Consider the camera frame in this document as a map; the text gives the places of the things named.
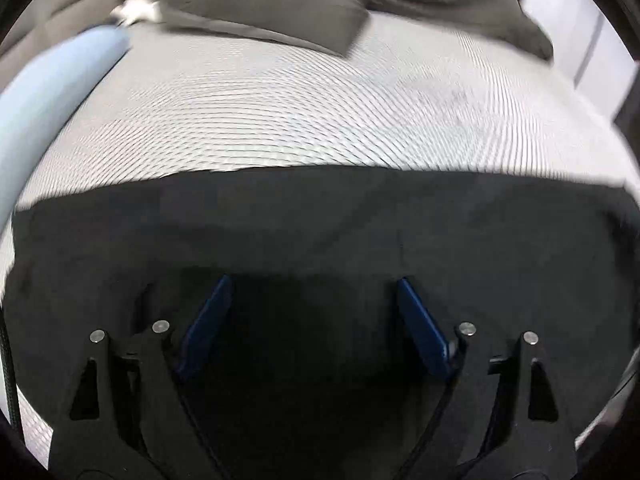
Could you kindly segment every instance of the textured white fabric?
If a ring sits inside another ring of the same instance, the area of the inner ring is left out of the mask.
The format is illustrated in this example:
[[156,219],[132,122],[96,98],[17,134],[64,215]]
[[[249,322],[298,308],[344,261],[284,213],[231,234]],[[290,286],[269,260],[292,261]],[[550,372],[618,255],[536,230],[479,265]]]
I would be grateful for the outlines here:
[[[502,43],[375,12],[347,59],[150,24],[130,33],[20,207],[177,171],[298,164],[626,182],[640,197],[622,136],[545,63]],[[0,258],[4,277],[10,237]],[[25,423],[46,462],[50,430],[34,412]]]

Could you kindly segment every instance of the black mount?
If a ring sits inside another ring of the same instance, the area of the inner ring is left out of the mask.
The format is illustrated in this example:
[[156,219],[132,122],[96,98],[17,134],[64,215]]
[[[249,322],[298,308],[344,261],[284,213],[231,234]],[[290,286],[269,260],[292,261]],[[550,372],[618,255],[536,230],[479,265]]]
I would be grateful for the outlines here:
[[60,480],[219,480],[162,352],[170,330],[119,346],[87,338],[60,410],[49,469]]
[[513,353],[491,354],[478,329],[456,330],[462,361],[404,480],[570,480],[574,438],[541,341],[522,333]]

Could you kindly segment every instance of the black cable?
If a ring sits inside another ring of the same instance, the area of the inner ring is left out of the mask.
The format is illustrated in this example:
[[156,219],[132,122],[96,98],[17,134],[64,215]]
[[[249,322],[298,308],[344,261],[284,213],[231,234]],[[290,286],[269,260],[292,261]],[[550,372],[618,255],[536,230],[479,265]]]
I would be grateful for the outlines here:
[[611,396],[611,398],[616,397],[622,390],[626,388],[626,386],[631,382],[631,379],[636,376],[636,372],[637,370],[634,370],[634,372],[626,379],[625,383],[618,388],[618,390]]
[[4,389],[6,391],[6,403],[9,408],[9,422],[20,440],[24,442],[20,402],[18,401],[18,385],[15,381],[14,359],[11,356],[11,345],[9,344],[9,334],[4,322],[2,305],[0,305],[0,357],[2,358],[2,370],[4,370]]

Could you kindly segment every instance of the blue gripper pad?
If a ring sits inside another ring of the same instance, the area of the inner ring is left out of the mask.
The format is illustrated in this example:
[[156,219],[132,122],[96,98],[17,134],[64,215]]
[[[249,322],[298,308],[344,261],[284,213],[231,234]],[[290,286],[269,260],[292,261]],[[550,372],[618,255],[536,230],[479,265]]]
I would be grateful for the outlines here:
[[448,380],[453,374],[449,342],[405,278],[398,281],[397,302],[424,366],[431,375]]
[[231,307],[232,297],[232,280],[227,275],[222,276],[182,339],[180,362],[175,369],[181,379],[189,379],[204,366],[213,341]]

